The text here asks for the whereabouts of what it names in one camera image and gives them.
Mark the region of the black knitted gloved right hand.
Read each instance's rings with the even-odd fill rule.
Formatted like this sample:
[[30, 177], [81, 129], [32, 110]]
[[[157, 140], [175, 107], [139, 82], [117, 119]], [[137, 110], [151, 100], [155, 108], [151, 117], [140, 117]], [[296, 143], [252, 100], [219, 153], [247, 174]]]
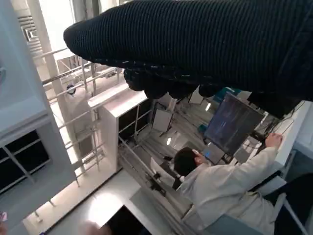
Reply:
[[313, 99], [310, 0], [134, 0], [63, 38], [75, 55], [122, 68], [129, 88], [151, 99], [225, 87]]

